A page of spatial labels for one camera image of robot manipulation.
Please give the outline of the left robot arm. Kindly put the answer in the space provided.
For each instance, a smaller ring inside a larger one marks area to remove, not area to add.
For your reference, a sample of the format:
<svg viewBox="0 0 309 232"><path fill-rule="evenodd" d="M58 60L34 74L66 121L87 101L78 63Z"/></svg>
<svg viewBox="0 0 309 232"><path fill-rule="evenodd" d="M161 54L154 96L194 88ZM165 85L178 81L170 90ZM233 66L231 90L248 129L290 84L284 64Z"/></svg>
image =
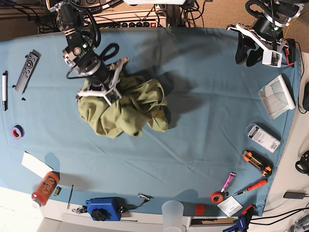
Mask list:
<svg viewBox="0 0 309 232"><path fill-rule="evenodd" d="M296 61L296 42L286 38L283 29L292 20L301 16L307 0L249 0L246 11L255 18L252 25L238 23L228 25L226 30L238 33L238 47L235 61L252 67L261 62L273 68L280 68L285 57L287 65Z"/></svg>

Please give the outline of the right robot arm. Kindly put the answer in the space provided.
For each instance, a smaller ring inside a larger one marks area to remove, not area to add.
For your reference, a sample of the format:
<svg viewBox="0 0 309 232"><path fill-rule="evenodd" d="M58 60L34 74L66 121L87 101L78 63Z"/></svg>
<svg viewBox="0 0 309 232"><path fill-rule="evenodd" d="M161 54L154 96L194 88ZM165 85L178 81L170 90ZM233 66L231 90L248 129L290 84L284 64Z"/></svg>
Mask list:
<svg viewBox="0 0 309 232"><path fill-rule="evenodd" d="M66 78L87 80L86 86L77 92L76 98L101 97L108 105L121 99L117 84L123 65L129 59L105 64L105 61L118 53L119 45L111 43L98 55L95 49L100 45L101 32L89 9L71 0L48 0L46 6L49 11L58 13L57 27L64 32L68 43L62 51L63 59L70 67Z"/></svg>

